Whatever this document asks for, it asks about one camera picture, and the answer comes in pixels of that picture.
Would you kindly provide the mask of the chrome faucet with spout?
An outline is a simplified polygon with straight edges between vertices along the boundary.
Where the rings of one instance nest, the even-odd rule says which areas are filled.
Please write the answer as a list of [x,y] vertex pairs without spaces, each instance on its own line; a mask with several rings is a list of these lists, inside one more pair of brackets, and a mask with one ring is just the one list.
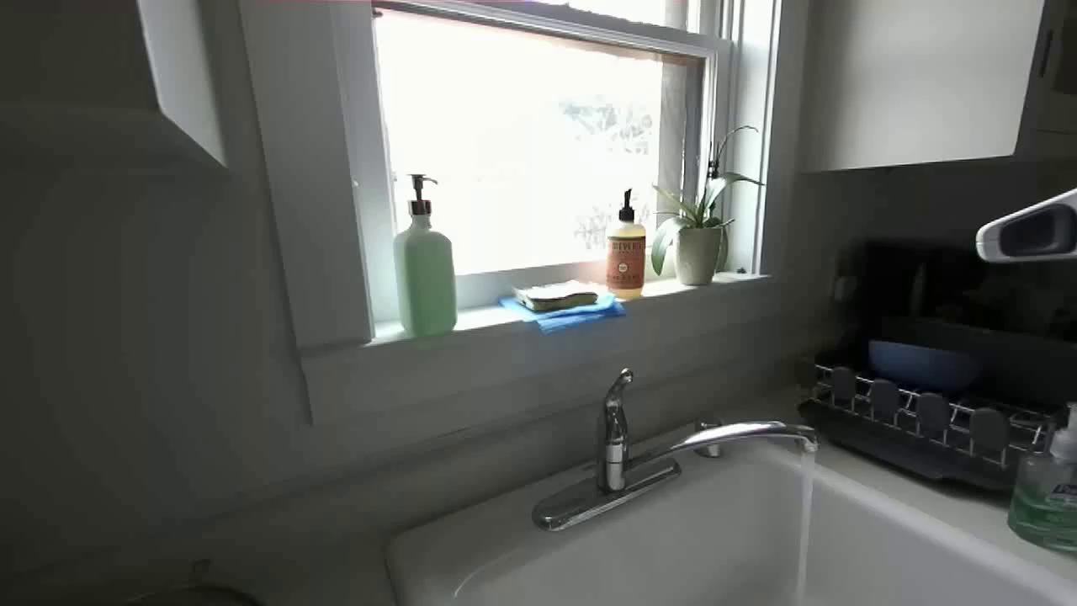
[[678,453],[720,457],[738,441],[798,441],[804,451],[816,451],[816,430],[798,420],[733,420],[701,427],[666,446],[651,446],[643,457],[602,457],[592,476],[583,476],[555,496],[546,496],[532,507],[532,520],[546,533],[564,533],[578,520],[600,517],[637,496],[678,475]]

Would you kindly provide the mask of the sponge on blue cloth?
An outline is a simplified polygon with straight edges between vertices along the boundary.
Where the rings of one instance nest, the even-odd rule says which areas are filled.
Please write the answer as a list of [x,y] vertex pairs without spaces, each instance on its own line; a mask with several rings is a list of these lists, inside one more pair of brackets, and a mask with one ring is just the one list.
[[567,310],[567,306],[590,306],[600,299],[596,290],[585,287],[529,287],[529,290],[513,290],[513,299],[532,310],[532,314],[550,314],[550,310]]

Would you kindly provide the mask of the blue cloth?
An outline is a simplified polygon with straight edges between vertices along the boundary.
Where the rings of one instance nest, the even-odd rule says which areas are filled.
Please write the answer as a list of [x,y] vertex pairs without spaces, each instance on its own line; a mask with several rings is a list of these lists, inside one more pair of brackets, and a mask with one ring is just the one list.
[[596,292],[585,301],[555,301],[550,310],[532,310],[518,297],[501,297],[497,306],[546,332],[623,316],[623,301],[608,292]]

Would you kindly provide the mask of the amber soap pump bottle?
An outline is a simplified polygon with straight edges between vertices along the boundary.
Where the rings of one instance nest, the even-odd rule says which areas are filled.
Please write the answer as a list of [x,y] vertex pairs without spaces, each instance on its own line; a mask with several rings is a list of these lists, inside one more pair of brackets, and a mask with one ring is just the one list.
[[637,299],[645,279],[645,227],[637,222],[633,191],[623,191],[617,227],[606,248],[606,287],[620,299]]

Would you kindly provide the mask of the green soap pump bottle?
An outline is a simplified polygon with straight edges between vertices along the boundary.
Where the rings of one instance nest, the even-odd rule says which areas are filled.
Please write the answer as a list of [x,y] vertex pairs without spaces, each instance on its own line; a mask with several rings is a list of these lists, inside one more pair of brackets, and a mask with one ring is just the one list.
[[410,336],[451,332],[458,322],[451,237],[431,225],[426,175],[410,175],[410,225],[394,237],[399,322]]

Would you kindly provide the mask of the potted green plant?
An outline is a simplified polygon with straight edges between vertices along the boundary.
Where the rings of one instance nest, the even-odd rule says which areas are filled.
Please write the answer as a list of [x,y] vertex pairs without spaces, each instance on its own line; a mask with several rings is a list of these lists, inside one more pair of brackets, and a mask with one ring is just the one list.
[[715,167],[702,191],[691,198],[682,189],[656,189],[656,204],[666,218],[648,243],[648,269],[663,272],[666,260],[677,260],[677,279],[682,287],[706,287],[725,254],[725,203],[733,186],[751,186],[751,175]]

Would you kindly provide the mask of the white ceramic sink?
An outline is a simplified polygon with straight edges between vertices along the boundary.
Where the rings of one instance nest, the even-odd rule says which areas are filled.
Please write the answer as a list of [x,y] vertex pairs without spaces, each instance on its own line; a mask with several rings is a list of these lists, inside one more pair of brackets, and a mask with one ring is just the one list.
[[1077,562],[1006,510],[839,446],[686,453],[567,527],[536,507],[578,467],[390,538],[399,606],[1077,606]]

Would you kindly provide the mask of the blue bowl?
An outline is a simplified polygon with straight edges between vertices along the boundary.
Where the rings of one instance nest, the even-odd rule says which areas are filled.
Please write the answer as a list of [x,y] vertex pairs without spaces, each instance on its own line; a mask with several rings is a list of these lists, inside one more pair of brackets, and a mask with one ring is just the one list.
[[878,377],[888,377],[902,386],[954,393],[973,386],[987,365],[945,345],[904,344],[904,338],[871,338],[868,364]]

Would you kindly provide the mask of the black dish drying rack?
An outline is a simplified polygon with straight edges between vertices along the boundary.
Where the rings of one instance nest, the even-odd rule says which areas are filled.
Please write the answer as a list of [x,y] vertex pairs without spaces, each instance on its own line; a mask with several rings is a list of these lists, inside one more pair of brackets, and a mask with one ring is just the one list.
[[1073,287],[952,244],[860,243],[835,301],[856,329],[814,358],[798,412],[921,480],[1006,496],[1073,396]]

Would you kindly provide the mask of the clear green soap dispenser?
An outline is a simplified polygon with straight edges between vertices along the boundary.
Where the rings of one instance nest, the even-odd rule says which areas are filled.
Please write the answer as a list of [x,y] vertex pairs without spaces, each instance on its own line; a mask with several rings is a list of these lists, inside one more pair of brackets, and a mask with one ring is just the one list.
[[1077,556],[1077,405],[1019,457],[1006,524],[1032,546]]

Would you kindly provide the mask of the white window frame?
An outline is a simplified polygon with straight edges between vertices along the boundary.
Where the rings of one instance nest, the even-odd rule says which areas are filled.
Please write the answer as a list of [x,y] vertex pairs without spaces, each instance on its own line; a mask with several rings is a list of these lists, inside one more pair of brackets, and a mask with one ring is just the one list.
[[[770,96],[739,80],[751,0],[238,0],[299,396],[308,423],[442,430],[600,408],[623,365],[702,393],[784,322]],[[706,287],[651,272],[623,316],[537,329],[497,306],[602,287],[623,191],[751,175]],[[458,322],[410,336],[394,237],[410,175],[451,237]]]

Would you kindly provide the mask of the white wall cabinet right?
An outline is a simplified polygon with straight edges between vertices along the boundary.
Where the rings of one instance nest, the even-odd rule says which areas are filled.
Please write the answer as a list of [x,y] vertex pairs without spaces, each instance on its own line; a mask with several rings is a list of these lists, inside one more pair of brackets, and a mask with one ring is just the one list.
[[1077,152],[1077,0],[814,0],[804,162]]

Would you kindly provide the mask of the white wall cabinet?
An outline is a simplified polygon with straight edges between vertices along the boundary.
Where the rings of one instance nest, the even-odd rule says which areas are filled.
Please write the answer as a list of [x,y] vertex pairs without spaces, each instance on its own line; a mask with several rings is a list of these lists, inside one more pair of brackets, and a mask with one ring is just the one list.
[[814,0],[804,162],[1077,152],[1077,0]]
[[207,0],[0,0],[2,164],[222,164]]

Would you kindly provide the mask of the white wall cabinet left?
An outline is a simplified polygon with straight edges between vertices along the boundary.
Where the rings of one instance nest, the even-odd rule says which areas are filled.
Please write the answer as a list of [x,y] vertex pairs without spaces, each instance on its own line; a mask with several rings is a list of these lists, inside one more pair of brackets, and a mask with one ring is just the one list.
[[207,0],[0,0],[2,164],[222,164]]

